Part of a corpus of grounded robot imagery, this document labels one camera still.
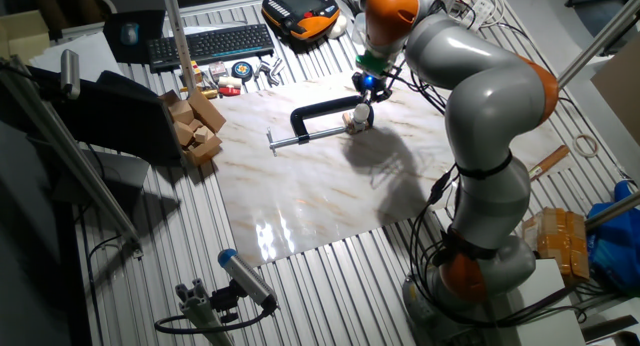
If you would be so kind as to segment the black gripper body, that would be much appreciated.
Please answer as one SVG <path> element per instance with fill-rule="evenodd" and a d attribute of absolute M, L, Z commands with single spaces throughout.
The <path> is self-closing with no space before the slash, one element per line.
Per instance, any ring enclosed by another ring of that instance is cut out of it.
<path fill-rule="evenodd" d="M 382 102 L 392 95 L 385 78 L 378 79 L 367 73 L 355 72 L 351 79 L 364 102 Z"/>

